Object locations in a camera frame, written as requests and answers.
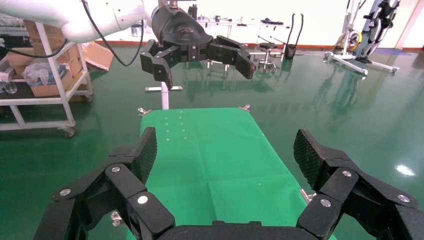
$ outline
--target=green floor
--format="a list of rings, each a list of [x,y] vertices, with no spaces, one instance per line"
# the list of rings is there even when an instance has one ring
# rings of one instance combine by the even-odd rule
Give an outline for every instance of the green floor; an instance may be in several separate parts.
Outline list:
[[[126,62],[135,51],[134,47],[116,49]],[[252,80],[232,67],[225,76],[220,64],[207,69],[205,62],[180,63],[172,76],[184,90],[171,92],[170,107],[250,104],[251,115],[302,187],[307,184],[293,158],[300,128],[308,129],[320,143],[345,151],[362,170],[424,204],[420,184],[424,180],[424,54],[375,54],[372,60],[400,70],[391,75],[368,67],[364,80],[324,63],[322,52],[308,54],[296,56],[291,66],[285,61],[283,70],[274,74],[257,73]],[[141,71],[139,61],[123,67],[115,60],[110,69],[92,75],[92,103],[71,104],[74,138],[66,139],[56,129],[0,132],[0,239],[31,239],[52,192],[98,167],[114,147],[135,141],[140,134],[138,108],[161,108],[160,93],[144,92],[145,87],[159,84]],[[24,118],[34,121],[64,117],[60,107],[20,109]],[[12,120],[11,111],[0,108],[0,122]],[[405,167],[413,172],[402,174],[399,170]],[[124,239],[125,234],[125,227],[113,227],[107,216],[90,232],[90,239]],[[372,239],[365,235],[348,216],[335,232],[339,240]]]

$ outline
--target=white wall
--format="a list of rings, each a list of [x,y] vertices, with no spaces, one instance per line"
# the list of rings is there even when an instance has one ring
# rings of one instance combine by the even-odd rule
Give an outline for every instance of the white wall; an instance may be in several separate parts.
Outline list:
[[[418,19],[411,31],[407,33],[403,48],[422,48],[424,46],[424,10],[421,9]]]
[[[409,16],[414,9],[418,0],[402,0],[398,8],[394,27],[390,29],[383,42],[380,44],[382,48],[394,48],[399,37],[408,22]],[[340,36],[343,27],[343,21],[346,15],[346,5],[348,0],[261,0],[255,1],[255,4],[248,4],[246,0],[197,0],[197,1],[182,1],[178,5],[185,11],[192,4],[197,4],[197,15],[205,15],[213,17],[220,15],[222,18],[228,17],[233,20],[243,17],[244,20],[269,18],[273,21],[284,22],[290,26],[292,21],[292,13],[296,13],[293,33],[290,43],[296,42],[296,37],[301,26],[300,13],[304,14],[303,31],[299,38],[299,45],[314,45],[314,46],[332,46]],[[373,5],[373,0],[367,0],[362,9],[359,11],[355,29],[361,31],[366,20],[364,15],[370,12]],[[419,30],[414,28],[414,34],[419,35]],[[216,36],[227,36],[227,26],[210,25],[205,28],[206,33]],[[256,43],[259,28],[255,26],[233,26],[231,38],[241,43]],[[115,33],[106,39],[108,40],[124,40],[137,41],[136,38],[131,38],[131,31],[122,31]],[[288,29],[277,28],[273,31],[272,28],[262,27],[260,35],[273,36],[279,40],[286,41],[289,34]],[[146,35],[144,40],[154,38],[153,35]]]

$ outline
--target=robotic arm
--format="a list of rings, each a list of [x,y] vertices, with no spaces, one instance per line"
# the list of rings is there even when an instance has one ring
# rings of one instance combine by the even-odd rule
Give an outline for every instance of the robotic arm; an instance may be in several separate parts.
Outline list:
[[[255,70],[246,46],[218,36],[214,39],[190,15],[164,0],[83,0],[102,35],[110,35],[146,20],[159,42],[142,50],[142,69],[172,88],[171,68],[178,63],[210,59],[234,65],[247,79]],[[81,0],[0,0],[0,13],[60,28],[71,42],[85,43],[100,36]]]
[[[138,21],[151,25],[154,8],[163,0],[85,0],[103,35],[129,28]],[[0,13],[47,24],[62,30],[71,42],[100,38],[84,11],[81,0],[0,0]]]

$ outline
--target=green table cover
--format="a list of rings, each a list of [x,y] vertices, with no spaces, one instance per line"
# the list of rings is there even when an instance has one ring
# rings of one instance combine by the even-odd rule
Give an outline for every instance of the green table cover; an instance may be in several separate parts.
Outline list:
[[[142,118],[141,132],[146,127],[155,127],[157,135],[156,162],[146,185],[177,226],[215,220],[296,225],[306,207],[300,186],[249,112],[155,110]]]

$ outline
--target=plastic bag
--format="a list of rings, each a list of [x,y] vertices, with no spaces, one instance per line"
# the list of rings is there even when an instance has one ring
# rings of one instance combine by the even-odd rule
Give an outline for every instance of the plastic bag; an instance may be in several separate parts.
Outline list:
[[[65,72],[66,68],[65,66],[59,66],[57,70],[59,74],[61,74],[61,72]],[[37,58],[33,60],[31,64],[25,68],[22,76],[31,87],[56,84],[49,61],[46,58]]]

